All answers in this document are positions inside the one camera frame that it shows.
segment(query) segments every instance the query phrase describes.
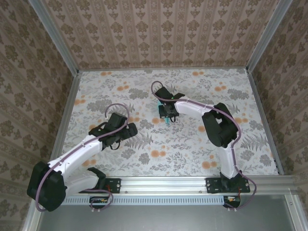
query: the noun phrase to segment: metal frame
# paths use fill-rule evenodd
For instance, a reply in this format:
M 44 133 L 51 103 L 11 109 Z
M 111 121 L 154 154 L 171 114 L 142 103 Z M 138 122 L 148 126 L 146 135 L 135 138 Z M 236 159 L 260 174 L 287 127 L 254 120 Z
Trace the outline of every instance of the metal frame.
M 210 194 L 206 191 L 205 179 L 215 176 L 204 177 L 111 177 L 121 178 L 121 193 L 114 194 L 115 198 L 123 198 L 123 196 L 137 196 L 159 198 L 160 196 L 195 196 L 197 198 L 206 198 L 207 196 L 222 196 L 233 195 L 230 193 L 217 193 Z M 258 195 L 286 195 L 288 198 L 294 198 L 295 186 L 291 176 L 251 176 L 250 177 L 257 184 Z M 251 192 L 254 190 L 254 186 L 250 185 Z M 99 193 L 91 194 L 91 196 L 101 195 Z M 79 196 L 88 197 L 89 194 L 79 194 Z M 294 223 L 299 224 L 302 227 L 305 225 L 305 217 L 297 218 L 298 214 L 303 210 L 299 207 L 299 203 L 294 202 L 296 208 L 293 214 Z M 35 208 L 35 203 L 32 200 L 28 215 L 26 217 L 23 231 L 36 231 L 41 213 Z
M 69 196 L 61 205 L 90 205 L 92 196 Z M 216 195 L 131 196 L 114 195 L 112 205 L 224 205 L 224 197 Z
M 264 29 L 264 32 L 258 41 L 248 63 L 247 67 L 249 71 L 253 71 L 256 64 L 258 63 L 259 59 L 261 58 L 263 52 L 265 51 L 267 45 L 269 44 L 271 38 L 273 37 L 274 33 L 276 32 L 277 27 L 279 26 L 280 22 L 282 21 L 285 13 L 289 9 L 292 0 L 280 0 L 277 4 L 277 7 L 271 16 L 269 23 Z
M 308 230 L 308 222 L 298 195 L 285 195 L 285 200 L 296 231 Z
M 40 21 L 43 23 L 45 29 L 47 30 L 49 36 L 51 37 L 53 43 L 55 44 L 57 50 L 61 54 L 62 58 L 64 59 L 67 67 L 71 71 L 72 75 L 75 77 L 77 76 L 78 65 L 76 64 L 73 56 L 71 55 L 68 46 L 62 39 L 62 36 L 59 30 L 55 27 L 48 11 L 44 7 L 43 1 L 41 0 L 29 0 L 30 4 L 32 5 L 33 9 L 37 13 Z
M 90 71 L 147 71 L 147 70 L 192 70 L 192 69 L 245 69 L 245 66 L 179 66 L 179 67 L 140 67 L 140 68 L 107 68 L 80 69 L 79 72 Z

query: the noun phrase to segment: patterned wall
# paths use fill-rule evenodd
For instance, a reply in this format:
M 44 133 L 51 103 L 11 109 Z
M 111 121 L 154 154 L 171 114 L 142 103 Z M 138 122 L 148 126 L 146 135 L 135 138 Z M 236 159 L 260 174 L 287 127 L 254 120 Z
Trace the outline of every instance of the patterned wall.
M 278 0 L 43 0 L 79 69 L 244 66 Z
M 308 209 L 308 1 L 294 0 L 253 71 L 286 174 Z
M 34 164 L 48 161 L 72 76 L 29 3 L 0 1 L 0 230 L 19 230 Z

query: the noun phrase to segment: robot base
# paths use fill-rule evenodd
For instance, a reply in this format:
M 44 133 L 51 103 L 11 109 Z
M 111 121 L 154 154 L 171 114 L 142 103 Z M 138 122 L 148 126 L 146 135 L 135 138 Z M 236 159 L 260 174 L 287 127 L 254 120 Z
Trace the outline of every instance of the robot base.
M 229 179 L 220 173 L 220 177 L 206 178 L 206 190 L 208 193 L 249 193 L 250 187 L 247 179 L 240 174 Z
M 104 190 L 107 190 L 111 192 L 112 194 L 120 193 L 121 189 L 121 179 L 114 179 L 114 178 L 106 178 L 104 179 Z M 89 203 L 91 203 L 92 200 L 97 199 L 94 201 L 94 203 L 99 204 L 105 204 L 108 202 L 109 196 L 92 196 L 89 198 Z M 93 208 L 99 209 L 103 208 L 105 205 L 93 205 Z

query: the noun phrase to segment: table surface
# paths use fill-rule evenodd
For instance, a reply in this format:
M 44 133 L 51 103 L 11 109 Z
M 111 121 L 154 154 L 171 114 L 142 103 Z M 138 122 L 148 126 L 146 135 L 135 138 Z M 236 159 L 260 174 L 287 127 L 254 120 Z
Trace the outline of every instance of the table surface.
M 96 167 L 107 176 L 219 175 L 219 148 L 210 143 L 202 120 L 180 115 L 176 123 L 159 119 L 151 83 L 161 81 L 176 94 L 207 103 L 224 103 L 239 123 L 235 145 L 239 169 L 247 175 L 277 175 L 268 139 L 244 69 L 181 69 L 83 72 L 64 141 L 63 153 L 105 121 L 105 108 L 124 103 L 138 134 L 118 150 L 103 150 L 78 168 Z M 109 113 L 125 110 L 114 106 Z

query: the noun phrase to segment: floral wallpaper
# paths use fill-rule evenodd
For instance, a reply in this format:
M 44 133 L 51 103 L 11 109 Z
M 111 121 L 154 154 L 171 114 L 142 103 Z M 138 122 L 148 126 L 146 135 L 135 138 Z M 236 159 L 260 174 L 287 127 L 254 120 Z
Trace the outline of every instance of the floral wallpaper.
M 238 166 L 248 175 L 277 175 L 257 105 L 244 69 L 182 69 L 83 72 L 64 142 L 64 152 L 90 129 L 105 121 L 111 103 L 124 103 L 138 134 L 84 162 L 77 172 L 96 167 L 109 176 L 218 175 L 219 148 L 207 138 L 202 120 L 180 115 L 176 123 L 159 118 L 158 100 L 150 93 L 154 80 L 172 93 L 207 104 L 225 103 L 243 138 L 235 145 Z M 125 110 L 112 107 L 109 113 Z
M 245 66 L 278 0 L 42 0 L 79 69 Z
M 253 76 L 286 174 L 308 211 L 308 1 L 294 0 Z
M 49 160 L 71 82 L 28 1 L 0 0 L 0 230 L 23 226 L 32 168 Z

